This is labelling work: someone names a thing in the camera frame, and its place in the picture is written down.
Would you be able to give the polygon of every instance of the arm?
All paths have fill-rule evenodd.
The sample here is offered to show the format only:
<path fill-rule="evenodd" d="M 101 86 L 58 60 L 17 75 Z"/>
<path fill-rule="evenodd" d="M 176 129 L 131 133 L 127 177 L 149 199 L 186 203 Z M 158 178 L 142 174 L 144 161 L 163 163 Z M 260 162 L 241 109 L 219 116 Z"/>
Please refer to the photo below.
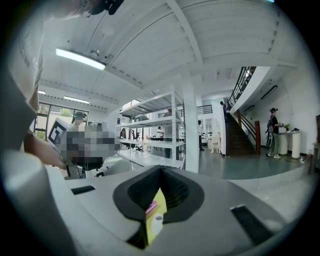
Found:
<path fill-rule="evenodd" d="M 38 157 L 45 165 L 52 165 L 66 169 L 60 154 L 46 141 L 38 138 L 34 133 L 27 133 L 24 137 L 24 151 Z"/>

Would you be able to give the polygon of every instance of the railing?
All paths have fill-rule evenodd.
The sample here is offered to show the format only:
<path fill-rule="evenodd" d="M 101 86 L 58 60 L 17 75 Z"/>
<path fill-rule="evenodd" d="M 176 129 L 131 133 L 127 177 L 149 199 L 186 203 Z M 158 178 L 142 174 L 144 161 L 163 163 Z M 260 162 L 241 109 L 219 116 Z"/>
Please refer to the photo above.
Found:
<path fill-rule="evenodd" d="M 178 110 L 180 117 L 184 116 L 184 110 Z M 204 105 L 204 106 L 197 106 L 196 107 L 197 115 L 204 115 L 204 114 L 212 114 L 212 105 Z M 158 118 L 163 118 L 165 113 L 158 114 Z"/>
<path fill-rule="evenodd" d="M 236 111 L 236 116 L 238 118 L 238 124 L 242 128 L 242 124 L 248 130 L 250 135 L 255 140 L 255 152 L 260 155 L 261 152 L 261 133 L 260 133 L 260 122 L 255 121 L 254 125 L 246 119 L 239 110 Z"/>
<path fill-rule="evenodd" d="M 246 89 L 255 70 L 256 70 L 256 66 L 243 66 L 241 68 L 241 72 L 238 77 L 238 80 L 236 81 L 235 87 L 228 100 L 228 106 L 230 109 L 236 104 L 237 100 L 240 98 L 241 94 Z"/>

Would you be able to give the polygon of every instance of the black slot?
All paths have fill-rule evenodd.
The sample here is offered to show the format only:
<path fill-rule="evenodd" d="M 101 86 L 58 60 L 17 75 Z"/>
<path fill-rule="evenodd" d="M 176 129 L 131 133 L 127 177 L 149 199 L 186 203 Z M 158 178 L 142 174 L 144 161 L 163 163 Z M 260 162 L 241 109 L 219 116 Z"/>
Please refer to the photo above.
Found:
<path fill-rule="evenodd" d="M 254 245 L 257 246 L 272 237 L 271 231 L 245 205 L 230 210 Z"/>
<path fill-rule="evenodd" d="M 93 186 L 82 186 L 82 187 L 76 187 L 76 188 L 72 188 L 71 191 L 74 195 L 79 195 L 79 194 L 83 194 L 86 192 L 90 192 L 92 190 L 95 190 L 95 188 Z"/>

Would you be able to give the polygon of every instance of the person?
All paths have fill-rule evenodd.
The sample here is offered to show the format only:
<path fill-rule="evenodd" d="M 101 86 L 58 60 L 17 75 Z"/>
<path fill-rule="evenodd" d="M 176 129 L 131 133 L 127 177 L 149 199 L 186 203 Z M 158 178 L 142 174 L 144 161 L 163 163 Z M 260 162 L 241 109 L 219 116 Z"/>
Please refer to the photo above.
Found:
<path fill-rule="evenodd" d="M 163 117 L 171 117 L 172 116 L 172 108 L 168 108 L 167 113 L 163 115 Z M 175 127 L 175 134 L 176 134 L 176 141 L 179 141 L 179 126 L 176 125 Z M 166 142 L 172 142 L 172 125 L 167 125 L 164 127 L 164 140 Z M 171 148 L 164 149 L 164 157 L 170 158 Z M 175 159 L 179 160 L 179 147 L 177 146 L 175 149 Z"/>
<path fill-rule="evenodd" d="M 163 137 L 164 137 L 164 134 L 165 134 L 164 130 L 161 129 L 161 127 L 159 126 L 159 127 L 158 127 L 158 131 L 157 131 L 157 136 L 158 136 L 158 138 L 163 138 Z"/>
<path fill-rule="evenodd" d="M 202 126 L 201 126 L 201 121 L 198 120 L 198 135 L 199 135 L 199 150 L 200 151 L 204 151 L 204 149 L 202 148 Z"/>
<path fill-rule="evenodd" d="M 71 124 L 73 125 L 73 128 L 76 130 L 79 130 L 79 125 L 81 125 L 84 122 L 84 118 L 86 118 L 87 114 L 82 112 L 76 112 L 72 118 Z"/>
<path fill-rule="evenodd" d="M 223 101 L 220 101 L 220 105 L 223 107 L 223 114 L 224 114 L 224 120 L 227 120 L 227 106 L 223 103 Z"/>
<path fill-rule="evenodd" d="M 283 127 L 283 124 L 280 122 L 278 123 L 278 120 L 276 118 L 277 114 L 277 108 L 270 109 L 271 117 L 268 121 L 268 129 L 272 133 L 272 142 L 270 146 L 269 153 L 267 154 L 268 157 L 273 157 L 275 159 L 280 159 L 281 156 L 278 154 L 279 150 L 279 127 Z"/>
<path fill-rule="evenodd" d="M 51 19 L 66 20 L 90 17 L 105 10 L 103 0 L 52 0 L 33 11 L 23 30 L 12 42 L 6 59 L 7 75 L 34 111 L 39 110 L 39 81 L 44 69 L 42 43 L 44 24 Z M 66 169 L 60 154 L 30 130 L 24 137 L 21 151 L 37 156 L 44 164 Z"/>

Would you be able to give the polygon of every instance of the staircase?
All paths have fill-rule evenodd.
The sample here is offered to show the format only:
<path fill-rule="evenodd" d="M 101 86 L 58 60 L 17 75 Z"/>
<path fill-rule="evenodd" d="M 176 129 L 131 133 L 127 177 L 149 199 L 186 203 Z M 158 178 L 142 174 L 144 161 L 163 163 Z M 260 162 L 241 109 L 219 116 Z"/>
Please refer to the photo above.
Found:
<path fill-rule="evenodd" d="M 251 144 L 248 136 L 244 130 L 239 126 L 238 122 L 227 113 L 227 121 L 225 123 L 227 127 L 227 136 L 229 139 L 227 155 L 228 156 L 245 156 L 256 155 L 256 150 Z"/>

